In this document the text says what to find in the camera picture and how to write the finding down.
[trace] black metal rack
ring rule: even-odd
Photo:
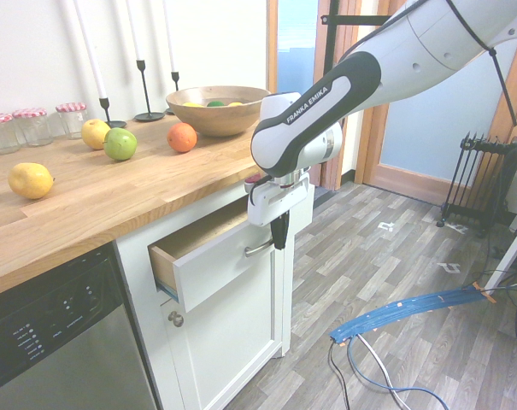
[[[507,224],[514,217],[503,204],[517,169],[517,142],[491,142],[484,139],[484,135],[477,138],[475,134],[470,138],[467,134],[460,147],[461,153],[437,226],[444,226],[452,214],[461,215],[477,220],[483,236],[496,222]],[[480,169],[483,172],[477,177]]]

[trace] wooden door frame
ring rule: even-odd
[[[395,11],[392,9],[393,5],[395,7],[399,6],[397,3],[402,3],[402,0],[391,0],[391,5],[389,3],[389,0],[379,0],[379,7],[385,7],[387,4],[389,13],[392,14]],[[517,50],[506,84],[514,105],[514,111],[517,114]],[[450,181],[424,176],[423,174],[379,163],[388,112],[389,104],[369,108],[364,112],[355,182],[357,184],[377,185],[438,205],[443,203],[448,194]],[[491,123],[489,135],[493,138],[498,137],[504,143],[510,142],[517,135],[517,127],[512,125],[508,106],[502,93]],[[485,169],[481,167],[477,172],[475,181],[480,181],[484,175]]]
[[[267,0],[267,89],[277,92],[277,46],[279,33],[279,0]]]
[[[326,32],[327,26],[320,21],[322,15],[328,15],[330,0],[319,0],[317,12],[317,37],[315,39],[315,60],[313,81],[316,83],[323,77],[325,66]],[[339,15],[359,15],[361,13],[361,0],[340,0]],[[334,61],[337,62],[344,52],[357,41],[357,26],[339,26],[336,31],[334,48]],[[338,190],[342,181],[342,164],[344,162],[345,135],[347,121],[344,122],[342,148],[340,153],[331,160],[316,165],[309,171],[311,183],[320,185],[328,190]]]

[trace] wooden bowl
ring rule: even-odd
[[[229,137],[252,126],[260,116],[261,100],[268,90],[235,85],[197,87],[176,91],[166,98],[167,104],[182,122],[190,124],[208,137]],[[220,101],[224,107],[207,107],[211,101]],[[186,107],[197,103],[203,107]],[[229,103],[242,103],[228,107]]]

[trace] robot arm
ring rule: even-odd
[[[408,0],[303,96],[264,98],[251,153],[267,177],[251,193],[249,222],[281,225],[286,237],[289,209],[308,194],[305,169],[340,150],[338,120],[427,90],[511,38],[517,0]]]
[[[517,38],[517,24],[509,26],[517,21],[517,0],[451,1],[484,43],[498,43],[503,31],[511,33],[505,39]],[[306,148],[336,121],[427,90],[484,51],[447,0],[409,0],[385,26],[289,107],[262,118],[251,151],[267,174],[279,178],[321,162],[317,157],[328,153],[328,141],[315,143],[319,155]]]

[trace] franka emika logo text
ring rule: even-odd
[[[311,107],[313,104],[317,103],[322,97],[328,93],[328,89],[326,87],[323,87],[322,89],[315,92],[311,98],[307,102],[305,102],[303,105],[301,105],[293,114],[291,114],[287,119],[286,123],[289,125],[291,122],[294,122],[297,120],[297,118],[306,112],[306,110]]]

